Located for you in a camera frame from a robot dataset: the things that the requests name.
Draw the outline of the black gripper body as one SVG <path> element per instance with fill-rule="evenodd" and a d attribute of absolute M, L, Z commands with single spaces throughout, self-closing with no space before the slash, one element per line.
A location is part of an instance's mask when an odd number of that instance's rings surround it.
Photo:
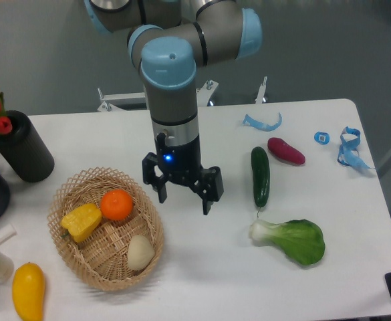
<path fill-rule="evenodd" d="M 201 164 L 199 137 L 187 144 L 169 146 L 165 132 L 155 138 L 156 152 L 142 160 L 143 181 L 157 192 L 158 186 L 171 182 L 188 187 L 202 200 L 217 202 L 223 194 L 223 180 L 219 167 L 204 168 Z"/>

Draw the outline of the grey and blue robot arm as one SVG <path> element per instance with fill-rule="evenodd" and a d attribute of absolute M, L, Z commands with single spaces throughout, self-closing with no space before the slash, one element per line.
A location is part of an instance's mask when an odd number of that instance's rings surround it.
<path fill-rule="evenodd" d="M 85 6 L 99 31 L 129 31 L 128 55 L 144 86 L 156 148 L 142 161 L 144 182 L 160 202 L 166 200 L 167 183 L 188 187 L 208 213 L 224 188 L 220 168 L 201 164 L 197 70 L 257 53 L 263 41 L 258 14 L 235 1 L 192 1 L 191 22 L 184 22 L 180 1 L 86 1 Z"/>

